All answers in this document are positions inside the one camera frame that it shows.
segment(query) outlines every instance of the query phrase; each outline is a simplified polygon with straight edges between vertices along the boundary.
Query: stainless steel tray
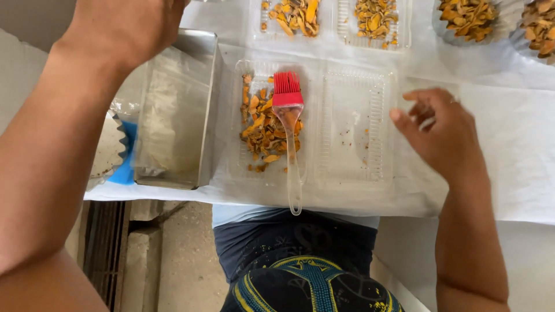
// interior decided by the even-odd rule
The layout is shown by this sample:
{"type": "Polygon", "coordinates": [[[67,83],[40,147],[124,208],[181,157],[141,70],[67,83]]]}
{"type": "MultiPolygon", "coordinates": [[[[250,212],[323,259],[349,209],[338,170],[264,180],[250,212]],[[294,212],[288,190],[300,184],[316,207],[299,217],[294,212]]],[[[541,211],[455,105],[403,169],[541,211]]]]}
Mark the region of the stainless steel tray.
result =
{"type": "MultiPolygon", "coordinates": [[[[174,132],[174,137],[181,135],[184,139],[177,140],[168,137],[165,140],[164,134],[157,133],[155,139],[158,142],[174,145],[171,148],[175,153],[169,153],[166,156],[167,163],[172,165],[156,168],[156,166],[146,166],[144,163],[137,162],[136,158],[134,179],[140,185],[193,190],[208,185],[212,175],[216,110],[223,59],[218,48],[218,37],[212,32],[180,29],[173,47],[210,65],[208,93],[203,99],[178,98],[174,112],[170,113],[166,110],[165,115],[157,116],[158,118],[171,118],[174,127],[170,130],[174,132]],[[188,157],[182,157],[184,153],[187,153],[188,157]]],[[[147,120],[145,116],[145,112],[149,111],[147,105],[149,104],[144,103],[139,117],[135,145],[137,157],[154,152],[148,150],[153,148],[152,145],[145,144],[148,140],[154,139],[153,132],[149,131],[149,127],[152,127],[152,119],[147,120]]]]}

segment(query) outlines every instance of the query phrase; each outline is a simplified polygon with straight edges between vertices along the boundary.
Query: metal grate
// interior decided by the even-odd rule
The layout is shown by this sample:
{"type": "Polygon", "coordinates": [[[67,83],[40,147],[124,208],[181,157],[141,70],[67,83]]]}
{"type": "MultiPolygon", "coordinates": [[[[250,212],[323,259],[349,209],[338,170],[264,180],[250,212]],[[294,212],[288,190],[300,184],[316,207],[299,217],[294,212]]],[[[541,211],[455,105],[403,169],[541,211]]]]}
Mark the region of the metal grate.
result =
{"type": "Polygon", "coordinates": [[[111,312],[120,311],[130,202],[90,202],[83,271],[111,312]]]}

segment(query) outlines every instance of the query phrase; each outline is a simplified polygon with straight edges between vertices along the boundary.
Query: white tablecloth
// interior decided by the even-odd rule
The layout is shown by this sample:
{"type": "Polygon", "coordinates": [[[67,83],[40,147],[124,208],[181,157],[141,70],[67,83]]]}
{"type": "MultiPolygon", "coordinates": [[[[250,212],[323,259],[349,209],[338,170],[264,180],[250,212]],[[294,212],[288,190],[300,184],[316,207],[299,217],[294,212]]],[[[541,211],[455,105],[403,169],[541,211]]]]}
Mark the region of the white tablecloth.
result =
{"type": "MultiPolygon", "coordinates": [[[[249,0],[193,2],[182,27],[213,31],[229,68],[244,50],[237,46],[397,69],[402,91],[440,86],[456,94],[476,116],[480,142],[492,179],[496,218],[555,223],[555,68],[525,59],[505,40],[488,46],[457,48],[440,41],[431,27],[432,0],[412,9],[412,46],[399,55],[322,44],[295,50],[294,44],[258,42],[250,32],[249,0]]],[[[398,106],[410,103],[399,100],[398,106]]],[[[237,183],[225,177],[228,110],[219,111],[216,164],[210,185],[194,191],[105,183],[85,195],[93,200],[198,200],[287,206],[285,188],[237,183]]],[[[447,185],[395,136],[392,186],[385,192],[334,185],[303,187],[305,207],[350,215],[433,217],[441,210],[447,185]]]]}

